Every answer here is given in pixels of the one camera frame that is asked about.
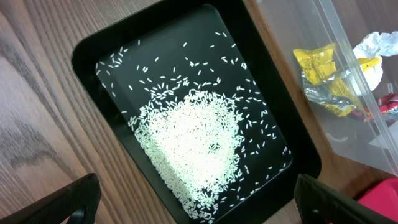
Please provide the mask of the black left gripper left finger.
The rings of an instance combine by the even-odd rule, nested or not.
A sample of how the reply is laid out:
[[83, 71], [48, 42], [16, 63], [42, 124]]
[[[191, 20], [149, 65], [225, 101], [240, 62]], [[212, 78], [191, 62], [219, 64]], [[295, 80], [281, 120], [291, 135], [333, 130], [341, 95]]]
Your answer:
[[101, 201], [97, 175], [90, 173], [35, 203], [1, 219], [4, 224], [95, 222]]

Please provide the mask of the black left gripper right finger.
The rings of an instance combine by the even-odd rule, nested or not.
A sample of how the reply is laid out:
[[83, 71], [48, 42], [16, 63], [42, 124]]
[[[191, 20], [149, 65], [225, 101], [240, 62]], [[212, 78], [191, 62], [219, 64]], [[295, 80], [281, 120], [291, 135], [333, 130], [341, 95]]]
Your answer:
[[397, 224], [307, 174], [298, 176], [294, 199], [302, 224]]

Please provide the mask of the yellow candy wrapper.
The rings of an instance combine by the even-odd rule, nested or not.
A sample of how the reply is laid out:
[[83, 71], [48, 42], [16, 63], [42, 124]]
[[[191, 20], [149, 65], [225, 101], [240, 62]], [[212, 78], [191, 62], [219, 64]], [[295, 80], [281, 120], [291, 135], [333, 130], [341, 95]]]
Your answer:
[[302, 69], [308, 100], [338, 117], [349, 116], [353, 110], [364, 112], [367, 106], [359, 100], [354, 73], [348, 66], [338, 65], [334, 43], [315, 50], [294, 49], [293, 54]]

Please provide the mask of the white rice pile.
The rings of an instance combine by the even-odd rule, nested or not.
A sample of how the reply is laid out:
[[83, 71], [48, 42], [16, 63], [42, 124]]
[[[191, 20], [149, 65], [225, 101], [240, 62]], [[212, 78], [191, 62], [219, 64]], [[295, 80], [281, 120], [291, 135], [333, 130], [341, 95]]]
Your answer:
[[293, 161], [227, 32], [150, 35], [101, 57], [95, 73], [195, 223], [214, 223]]

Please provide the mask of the white tissue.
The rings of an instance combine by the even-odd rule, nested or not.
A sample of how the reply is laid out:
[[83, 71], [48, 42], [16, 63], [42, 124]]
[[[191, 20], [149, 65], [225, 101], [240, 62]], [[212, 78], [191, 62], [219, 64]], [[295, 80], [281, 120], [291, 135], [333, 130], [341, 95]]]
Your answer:
[[397, 55], [397, 31], [391, 33], [372, 32], [354, 47], [353, 52], [358, 60], [361, 58], [378, 59], [377, 64], [370, 65], [367, 69], [364, 69], [364, 65], [361, 66], [368, 87], [373, 91], [382, 79], [382, 57]]

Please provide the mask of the red snack wrapper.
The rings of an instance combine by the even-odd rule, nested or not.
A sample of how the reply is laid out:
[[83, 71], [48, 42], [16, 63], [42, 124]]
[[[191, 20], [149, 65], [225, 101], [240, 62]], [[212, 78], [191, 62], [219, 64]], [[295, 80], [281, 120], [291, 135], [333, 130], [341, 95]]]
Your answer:
[[[383, 119], [397, 121], [397, 93], [391, 93], [389, 95], [383, 96], [382, 98], [377, 99], [376, 103]], [[374, 120], [367, 107], [364, 108], [364, 112], [360, 110], [353, 110], [349, 116], [350, 118], [358, 119], [363, 122]]]

